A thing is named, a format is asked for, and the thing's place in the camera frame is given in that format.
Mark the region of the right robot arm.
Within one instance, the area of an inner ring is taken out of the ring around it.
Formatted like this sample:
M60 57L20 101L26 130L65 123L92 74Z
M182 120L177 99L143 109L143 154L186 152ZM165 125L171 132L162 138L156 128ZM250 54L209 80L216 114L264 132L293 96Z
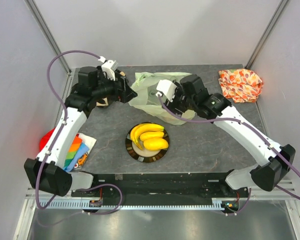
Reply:
M191 74L180 81L160 80L157 96L165 97L167 111L180 119L187 110L194 111L205 122L219 127L232 136L254 158L255 164L229 171L219 191L225 197L238 189L257 186L271 192L290 171L296 150L270 139L247 121L221 93L210 94L202 79Z

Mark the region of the black rimmed ceramic plate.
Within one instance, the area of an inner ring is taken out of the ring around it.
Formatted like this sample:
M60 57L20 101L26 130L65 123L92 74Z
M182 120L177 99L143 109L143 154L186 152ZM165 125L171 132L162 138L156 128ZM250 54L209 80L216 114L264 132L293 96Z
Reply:
M165 156L170 137L164 126L153 122L135 125L125 138L128 154L141 163L153 163Z

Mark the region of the smooth yellow fake mango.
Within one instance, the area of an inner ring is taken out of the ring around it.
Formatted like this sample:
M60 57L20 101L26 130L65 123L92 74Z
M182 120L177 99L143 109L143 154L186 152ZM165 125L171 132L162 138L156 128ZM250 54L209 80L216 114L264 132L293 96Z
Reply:
M143 146L149 151L159 151L167 149L169 143L163 138L152 138L144 141Z

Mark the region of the yellow fake banana bunch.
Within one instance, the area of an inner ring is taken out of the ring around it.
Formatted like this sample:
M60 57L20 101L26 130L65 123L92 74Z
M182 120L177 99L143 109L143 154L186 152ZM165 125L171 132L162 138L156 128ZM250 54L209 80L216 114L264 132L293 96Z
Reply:
M156 124L156 123L142 123L137 126L135 126L131 132L130 132L130 139L134 144L142 150L143 147L139 143L139 137L141 134L146 132L163 132L164 127L162 125Z

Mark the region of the wrinkled yellow fake fruit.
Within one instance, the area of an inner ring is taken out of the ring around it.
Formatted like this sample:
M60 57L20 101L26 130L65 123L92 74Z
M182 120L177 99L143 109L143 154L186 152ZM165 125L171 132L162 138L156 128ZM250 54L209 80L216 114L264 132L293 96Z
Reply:
M148 131L144 132L140 135L140 140L141 141L146 141L150 139L155 139L155 138L163 138L165 133L163 131Z

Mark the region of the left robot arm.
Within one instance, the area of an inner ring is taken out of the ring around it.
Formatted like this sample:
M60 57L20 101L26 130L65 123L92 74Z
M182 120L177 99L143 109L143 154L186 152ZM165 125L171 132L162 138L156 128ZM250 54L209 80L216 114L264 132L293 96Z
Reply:
M78 82L65 100L66 111L45 147L35 159L28 158L24 169L30 185L40 191L65 196L69 191L82 189L89 197L96 196L100 185L88 172L66 172L66 156L81 126L97 102L103 99L127 103L137 97L121 70L103 66L85 66L78 72Z

